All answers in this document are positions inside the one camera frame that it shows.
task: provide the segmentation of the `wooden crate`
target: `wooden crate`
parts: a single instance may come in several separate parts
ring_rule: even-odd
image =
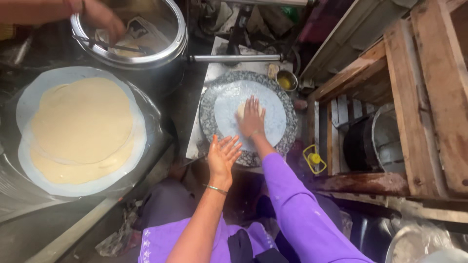
[[[422,1],[409,18],[389,26],[382,39],[307,99],[313,106],[307,110],[309,143],[320,141],[319,129],[327,129],[327,174],[334,176],[309,187],[424,198],[466,196],[467,61],[466,0]],[[346,128],[336,124],[362,115],[362,105],[388,102],[395,104],[406,173],[347,174],[342,154]],[[322,105],[327,107],[327,127],[318,127]]]

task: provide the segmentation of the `person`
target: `person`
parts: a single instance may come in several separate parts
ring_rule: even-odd
[[[0,24],[41,25],[76,13],[89,25],[107,30],[110,44],[125,34],[124,23],[99,0],[0,0]]]
[[[235,145],[238,135],[221,141],[214,135],[208,153],[210,180],[196,209],[182,184],[167,178],[144,199],[141,223],[145,229],[139,263],[372,262],[340,232],[268,142],[263,125],[265,109],[259,116],[258,107],[258,99],[250,97],[244,118],[238,123],[262,160],[280,229],[277,238],[273,239],[258,222],[247,229],[226,225],[222,209],[233,181],[232,165],[241,155],[241,143]]]

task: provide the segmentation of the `dough ball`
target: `dough ball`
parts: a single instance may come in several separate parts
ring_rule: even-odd
[[[237,116],[239,116],[239,118],[242,120],[244,118],[244,108],[245,108],[245,102],[242,102],[241,104],[239,104],[239,106],[237,107]],[[258,115],[260,116],[262,114],[262,106],[260,105],[260,103],[258,104]]]
[[[79,164],[103,161],[130,136],[129,104],[125,92],[105,78],[51,88],[31,120],[35,142],[56,159]]]

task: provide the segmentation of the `purple kurta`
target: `purple kurta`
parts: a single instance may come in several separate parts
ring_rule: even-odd
[[[302,262],[372,262],[337,229],[314,195],[297,179],[278,153],[266,156],[262,167],[279,228]],[[165,262],[189,220],[145,229],[138,262]],[[231,261],[227,238],[239,229],[240,226],[226,225],[221,216],[213,244],[212,263]],[[262,224],[252,223],[246,230],[254,256],[277,248]]]

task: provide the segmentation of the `yellow clip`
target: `yellow clip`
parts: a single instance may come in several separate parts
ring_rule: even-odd
[[[313,153],[309,153],[306,157],[306,151],[310,148],[314,148],[314,152]],[[309,165],[309,168],[310,170],[312,171],[312,173],[314,173],[315,175],[323,172],[325,170],[325,168],[327,168],[327,164],[320,158],[320,155],[317,153],[317,147],[315,147],[315,144],[312,144],[311,146],[307,147],[304,149],[304,151],[302,151],[302,156],[304,156],[304,159],[306,159],[306,162],[307,164]],[[319,163],[323,163],[323,168],[318,171],[318,172],[315,172],[315,170],[312,168],[313,165],[316,165],[316,164],[319,164]]]

